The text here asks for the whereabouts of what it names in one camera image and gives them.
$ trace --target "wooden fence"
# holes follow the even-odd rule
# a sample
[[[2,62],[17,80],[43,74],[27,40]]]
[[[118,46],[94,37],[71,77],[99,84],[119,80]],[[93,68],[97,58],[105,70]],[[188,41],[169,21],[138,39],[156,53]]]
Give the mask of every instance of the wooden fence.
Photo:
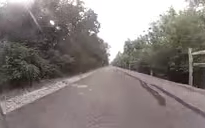
[[[188,59],[189,59],[189,85],[193,86],[193,66],[205,67],[205,63],[194,63],[193,56],[205,55],[205,50],[192,52],[192,48],[188,48]]]

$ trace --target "paved path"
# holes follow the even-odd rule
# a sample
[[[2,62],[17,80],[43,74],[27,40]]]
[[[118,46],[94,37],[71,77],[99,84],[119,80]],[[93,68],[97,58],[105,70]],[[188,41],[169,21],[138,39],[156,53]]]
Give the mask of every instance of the paved path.
[[[7,122],[9,128],[205,128],[201,113],[112,67],[9,113]]]

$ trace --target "green foliage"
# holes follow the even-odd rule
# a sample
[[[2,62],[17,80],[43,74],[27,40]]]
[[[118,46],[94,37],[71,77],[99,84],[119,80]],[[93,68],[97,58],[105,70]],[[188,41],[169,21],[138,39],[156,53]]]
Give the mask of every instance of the green foliage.
[[[170,8],[145,35],[126,41],[113,65],[187,83],[189,47],[205,49],[205,13],[191,7],[178,13]]]
[[[108,64],[108,45],[97,36],[99,28],[97,14],[80,0],[35,0],[27,8],[1,4],[0,85]]]

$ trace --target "fence post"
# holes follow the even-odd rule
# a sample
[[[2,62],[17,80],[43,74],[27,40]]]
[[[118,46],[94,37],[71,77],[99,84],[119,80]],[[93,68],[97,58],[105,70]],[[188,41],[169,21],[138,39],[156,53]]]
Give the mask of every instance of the fence post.
[[[188,84],[193,86],[193,56],[192,56],[192,48],[188,48],[188,62],[189,62],[189,81],[188,81]]]

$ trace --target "sky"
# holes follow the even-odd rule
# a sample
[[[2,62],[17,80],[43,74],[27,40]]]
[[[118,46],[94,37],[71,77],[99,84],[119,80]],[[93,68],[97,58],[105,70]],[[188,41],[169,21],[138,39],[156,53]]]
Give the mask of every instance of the sky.
[[[136,39],[159,15],[174,7],[181,10],[185,0],[83,0],[98,14],[99,37],[110,45],[110,61],[123,51],[127,39]]]

